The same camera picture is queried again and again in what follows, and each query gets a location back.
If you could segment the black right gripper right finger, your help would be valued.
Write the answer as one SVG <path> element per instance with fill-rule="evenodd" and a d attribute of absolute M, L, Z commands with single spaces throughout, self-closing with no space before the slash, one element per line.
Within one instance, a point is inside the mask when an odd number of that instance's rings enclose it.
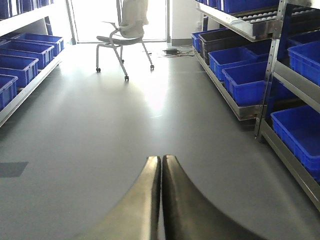
<path fill-rule="evenodd" d="M 174 155 L 162 159 L 162 211 L 167 240 L 262 239 L 212 204 Z"/>

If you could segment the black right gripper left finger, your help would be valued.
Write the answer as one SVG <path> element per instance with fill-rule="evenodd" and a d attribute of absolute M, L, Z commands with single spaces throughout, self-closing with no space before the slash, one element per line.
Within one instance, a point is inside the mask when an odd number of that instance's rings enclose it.
<path fill-rule="evenodd" d="M 78 240 L 157 240 L 161 196 L 161 159 L 149 156 L 123 198 Z"/>

